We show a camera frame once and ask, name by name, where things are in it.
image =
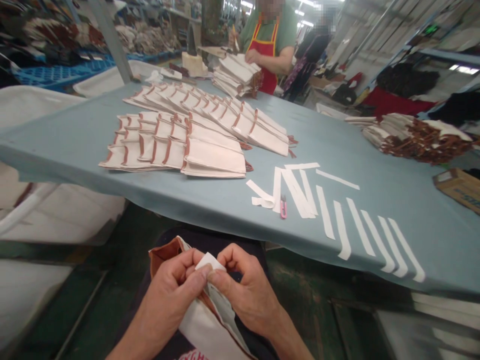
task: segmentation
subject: metal pole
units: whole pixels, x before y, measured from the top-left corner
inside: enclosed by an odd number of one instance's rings
[[[116,67],[120,72],[121,79],[124,84],[128,84],[132,81],[132,69],[130,69],[117,30],[115,30],[114,22],[109,16],[105,0],[88,0],[88,3],[95,14],[96,21],[98,22],[103,37],[105,38],[106,45],[113,56]]]
[[[75,8],[72,0],[64,0],[66,6],[68,7],[68,10],[70,10],[71,16],[73,17],[73,21],[75,21],[75,24],[80,24],[80,17],[77,14],[77,9]]]
[[[391,4],[386,8],[385,12],[383,13],[383,15],[378,19],[378,21],[376,22],[376,24],[372,27],[372,29],[370,30],[370,32],[368,33],[368,35],[366,36],[365,39],[363,39],[363,41],[361,42],[361,44],[358,46],[358,48],[356,49],[356,51],[353,53],[353,55],[350,57],[350,59],[348,59],[348,62],[346,64],[346,68],[349,67],[349,65],[352,64],[352,62],[357,58],[357,56],[360,54],[360,52],[363,50],[363,48],[365,47],[365,45],[367,44],[367,42],[370,40],[370,38],[372,37],[372,35],[374,34],[374,32],[380,27],[380,23],[382,22],[383,19],[385,19],[385,17],[388,15],[388,13],[390,12],[390,10],[395,6],[396,3],[398,3],[399,0],[392,0]]]

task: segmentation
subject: white paper strip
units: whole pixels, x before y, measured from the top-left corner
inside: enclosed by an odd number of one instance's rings
[[[360,219],[359,212],[355,207],[355,203],[351,198],[346,198],[346,202],[348,203],[348,207],[350,208],[351,215],[353,216],[353,221],[355,222],[356,229],[358,230],[358,234],[360,235],[361,243],[365,248],[365,251],[370,256],[375,256],[375,252],[372,249],[372,245],[370,244],[369,237],[365,232],[364,225],[362,224],[362,219]]]
[[[351,188],[360,190],[360,186],[355,185],[354,183],[351,183],[351,182],[349,182],[349,181],[347,181],[347,180],[343,180],[342,178],[339,178],[339,177],[337,177],[337,176],[334,176],[334,175],[332,175],[332,174],[329,174],[328,172],[320,171],[320,170],[318,170],[318,169],[315,170],[315,171],[316,171],[316,173],[317,173],[318,175],[322,175],[323,177],[326,177],[326,178],[328,178],[328,179],[335,180],[335,181],[337,181],[337,182],[339,182],[339,183],[342,183],[342,184],[344,184],[344,185],[347,185],[347,186],[349,186],[349,187],[351,187]]]
[[[252,196],[251,204],[255,206],[261,206],[262,208],[266,208],[266,209],[274,208],[274,204],[272,202],[262,199],[261,197]]]
[[[342,212],[342,205],[338,201],[333,201],[335,208],[336,225],[338,227],[338,234],[340,235],[341,251],[338,257],[343,260],[348,260],[352,253],[349,238],[347,236],[347,229],[345,228],[344,214]]]
[[[373,239],[375,240],[376,245],[378,246],[378,249],[380,250],[381,254],[385,258],[385,266],[382,267],[380,270],[382,270],[385,273],[391,273],[395,269],[395,262],[390,256],[389,252],[387,251],[387,248],[384,245],[384,242],[382,241],[382,238],[380,237],[379,232],[377,231],[377,227],[375,226],[374,222],[370,218],[370,215],[368,212],[365,210],[360,210],[361,214],[363,215],[363,218],[366,221],[366,224],[368,225],[368,228],[370,229],[371,235],[373,236]]]
[[[402,234],[402,231],[400,230],[397,222],[391,218],[388,218],[388,221],[390,221],[390,225],[393,228],[393,231],[395,232],[398,240],[400,240],[400,244],[403,246],[403,249],[405,250],[406,254],[411,260],[411,263],[415,267],[416,270],[416,275],[413,278],[416,282],[423,283],[425,281],[425,271],[424,269],[420,266],[420,263],[418,262],[417,258],[415,257],[412,249],[410,248],[409,243],[405,239],[404,235]]]
[[[271,209],[274,207],[275,201],[274,197],[272,195],[268,195],[265,191],[263,191],[256,183],[254,183],[252,180],[248,180],[246,182],[248,187],[252,189],[259,197],[261,197],[263,200],[266,201],[266,203],[269,203],[267,209]]]
[[[305,170],[300,170],[301,181],[303,183],[303,189],[305,190],[306,200],[310,205],[310,212],[314,215],[318,215],[317,206],[315,205],[314,196],[312,195],[312,189],[310,188],[309,179]]]
[[[288,164],[285,165],[285,169],[298,170],[298,169],[313,169],[319,168],[320,165],[318,162],[309,162],[305,164]]]
[[[391,248],[391,251],[393,252],[393,256],[395,257],[398,263],[398,269],[393,273],[393,275],[398,276],[399,278],[403,278],[408,271],[407,264],[405,263],[405,260],[402,257],[402,254],[400,254],[400,250],[397,246],[397,243],[395,242],[392,232],[390,231],[387,221],[381,216],[379,216],[378,219],[380,220],[380,224],[381,224],[381,227],[383,228],[383,232],[385,233],[385,237],[388,240],[388,243],[390,244],[390,248]]]
[[[332,221],[330,220],[330,213],[325,201],[324,190],[321,186],[316,186],[316,195],[320,202],[320,212],[323,219],[323,228],[325,229],[325,235],[330,239],[335,240],[334,229],[332,228]]]
[[[280,214],[280,195],[282,186],[282,169],[275,167],[275,173],[273,174],[273,200],[275,205],[273,211]]]
[[[310,205],[305,198],[302,189],[300,189],[300,185],[295,179],[292,170],[289,169],[281,169],[281,173],[283,175],[283,179],[285,180],[286,186],[291,193],[293,198],[293,202],[298,210],[298,213],[302,217],[302,219],[314,219],[315,215],[310,212]]]

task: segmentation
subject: blue plastic crate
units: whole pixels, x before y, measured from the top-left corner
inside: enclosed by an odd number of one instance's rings
[[[64,91],[63,87],[81,82],[114,66],[113,59],[105,58],[86,61],[76,66],[26,67],[14,75],[23,85]]]

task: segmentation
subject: green floor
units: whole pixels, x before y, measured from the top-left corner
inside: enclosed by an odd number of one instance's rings
[[[103,359],[112,348],[123,314],[149,265],[148,250],[176,222],[130,204],[108,243],[91,248],[1,244],[7,258],[81,263],[22,343],[15,359],[54,359],[82,311],[101,271],[109,270],[62,359]],[[357,331],[344,327],[348,346],[342,346],[331,298],[370,301],[370,284],[352,270],[326,265],[286,249],[267,252],[271,282],[280,303],[316,359],[347,359],[360,346]],[[393,292],[387,284],[383,300]]]

